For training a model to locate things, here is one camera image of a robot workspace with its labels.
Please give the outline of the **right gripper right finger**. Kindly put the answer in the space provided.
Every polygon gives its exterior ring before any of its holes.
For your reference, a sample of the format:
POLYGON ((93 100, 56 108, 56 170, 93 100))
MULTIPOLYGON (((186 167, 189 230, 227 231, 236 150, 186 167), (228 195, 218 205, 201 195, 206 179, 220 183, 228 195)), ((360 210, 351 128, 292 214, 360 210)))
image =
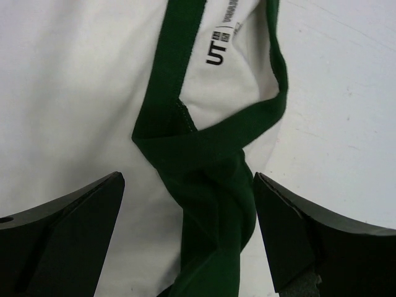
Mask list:
POLYGON ((280 296, 395 295, 395 230, 335 213, 262 173, 254 198, 280 296))

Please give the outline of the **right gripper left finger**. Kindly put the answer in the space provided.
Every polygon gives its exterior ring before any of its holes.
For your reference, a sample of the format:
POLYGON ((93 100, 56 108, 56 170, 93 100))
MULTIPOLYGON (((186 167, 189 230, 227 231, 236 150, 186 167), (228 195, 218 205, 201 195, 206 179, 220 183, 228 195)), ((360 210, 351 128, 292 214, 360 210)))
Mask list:
POLYGON ((93 296, 124 187, 123 175, 114 172, 2 217, 1 296, 93 296))

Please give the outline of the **white green-sleeved t-shirt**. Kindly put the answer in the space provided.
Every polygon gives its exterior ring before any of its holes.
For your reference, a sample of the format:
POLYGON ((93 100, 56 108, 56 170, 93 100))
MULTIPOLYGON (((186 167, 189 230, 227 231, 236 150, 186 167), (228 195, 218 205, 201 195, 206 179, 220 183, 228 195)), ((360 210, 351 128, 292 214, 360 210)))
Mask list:
MULTIPOLYGON (((266 6, 207 1, 180 100, 199 130, 278 93, 266 6), (206 63, 213 41, 226 48, 206 63)), ((1 1, 1 217, 119 171, 95 296, 158 296, 180 268, 182 208, 131 139, 168 1, 1 1)))

